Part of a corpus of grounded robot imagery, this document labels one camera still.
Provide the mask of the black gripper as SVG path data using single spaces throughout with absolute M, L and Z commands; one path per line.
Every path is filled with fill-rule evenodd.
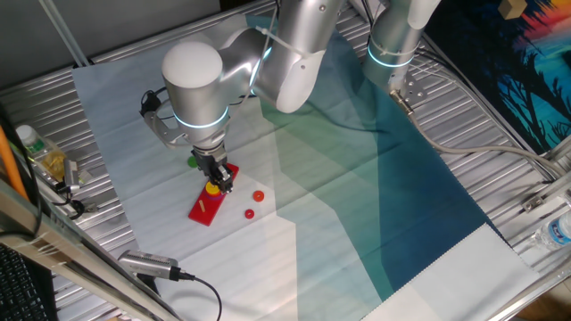
M 208 189 L 220 189 L 222 193 L 231 193 L 234 172 L 227 166 L 228 157 L 224 144 L 210 148 L 194 146 L 192 153 L 198 168 L 209 178 Z

